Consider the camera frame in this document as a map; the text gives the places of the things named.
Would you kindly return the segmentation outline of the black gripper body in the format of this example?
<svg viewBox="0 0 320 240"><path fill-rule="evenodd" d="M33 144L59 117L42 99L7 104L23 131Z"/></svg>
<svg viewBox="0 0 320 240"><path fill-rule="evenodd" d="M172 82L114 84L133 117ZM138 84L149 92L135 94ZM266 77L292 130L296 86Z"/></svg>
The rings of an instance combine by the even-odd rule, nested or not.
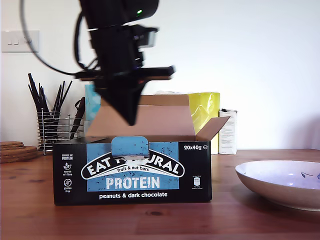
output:
<svg viewBox="0 0 320 240"><path fill-rule="evenodd" d="M74 30L74 58L81 71L75 79L95 80L169 80L175 73L174 66L143 67L144 56L140 48L152 48L159 29L140 24L114 25L89 32L90 43L96 54L99 70L80 62L80 26Z"/></svg>

